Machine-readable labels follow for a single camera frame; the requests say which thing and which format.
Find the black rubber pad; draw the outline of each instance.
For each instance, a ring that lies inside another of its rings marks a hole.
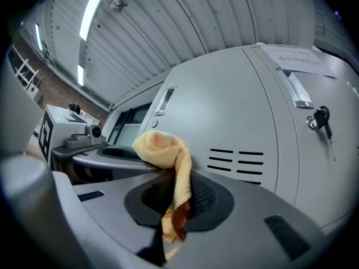
[[[274,234],[276,240],[288,253],[291,260],[298,258],[310,249],[306,241],[296,232],[281,215],[264,219],[264,222]]]
[[[86,200],[92,200],[92,199],[100,197],[102,195],[105,195],[105,194],[101,191],[94,191],[94,192],[80,194],[80,195],[78,195],[78,198],[82,202],[82,201],[86,201]]]

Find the brick wall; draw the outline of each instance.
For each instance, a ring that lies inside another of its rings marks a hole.
[[[29,59],[29,64],[34,70],[39,70],[36,76],[43,78],[38,85],[43,95],[38,104],[43,110],[47,104],[67,108],[70,103],[78,103],[82,110],[100,120],[101,127],[104,126],[109,113],[92,103],[57,77],[55,73],[36,56],[22,38],[16,38],[15,47],[23,59]]]

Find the key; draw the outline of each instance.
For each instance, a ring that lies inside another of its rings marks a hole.
[[[328,123],[326,125],[324,125],[324,128],[325,128],[326,136],[328,137],[328,140],[330,141],[330,147],[332,148],[333,159],[335,161],[335,154],[334,154],[333,140],[332,140],[332,130],[330,129],[330,126]]]
[[[314,112],[314,118],[317,122],[317,128],[325,128],[326,136],[328,140],[330,141],[330,147],[332,148],[333,153],[333,159],[335,161],[335,154],[334,154],[334,148],[333,148],[333,140],[332,140],[332,130],[329,126],[329,109],[326,106],[321,106],[318,110]]]

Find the black knob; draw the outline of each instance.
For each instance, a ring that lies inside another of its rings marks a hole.
[[[99,127],[92,128],[92,134],[94,137],[100,137],[101,136],[101,129]]]

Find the white paper sign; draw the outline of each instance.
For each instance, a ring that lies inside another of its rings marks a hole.
[[[334,73],[308,49],[261,45],[282,69],[334,77]]]

